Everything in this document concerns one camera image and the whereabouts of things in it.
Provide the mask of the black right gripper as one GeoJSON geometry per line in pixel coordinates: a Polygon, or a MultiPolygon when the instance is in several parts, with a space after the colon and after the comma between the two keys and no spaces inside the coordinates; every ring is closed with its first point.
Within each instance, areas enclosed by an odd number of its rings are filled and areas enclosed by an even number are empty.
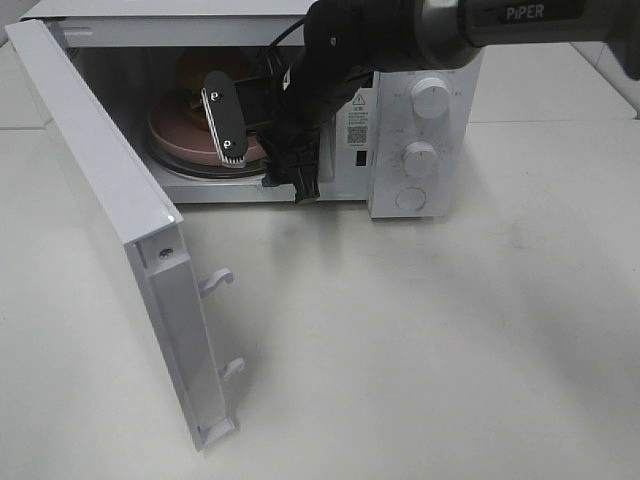
{"type": "Polygon", "coordinates": [[[262,185],[294,187],[296,204],[314,202],[318,186],[320,132],[360,88],[360,69],[296,59],[275,84],[273,123],[259,134],[267,154],[262,185]]]}

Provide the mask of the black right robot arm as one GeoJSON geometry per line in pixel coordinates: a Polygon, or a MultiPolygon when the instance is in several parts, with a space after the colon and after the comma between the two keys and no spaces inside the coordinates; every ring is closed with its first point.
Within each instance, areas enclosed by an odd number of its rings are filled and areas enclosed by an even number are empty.
{"type": "Polygon", "coordinates": [[[639,78],[636,1],[316,1],[297,24],[303,48],[275,70],[273,124],[258,135],[264,185],[293,185],[296,202],[318,198],[320,131],[373,72],[461,69],[492,45],[599,41],[639,78]]]}

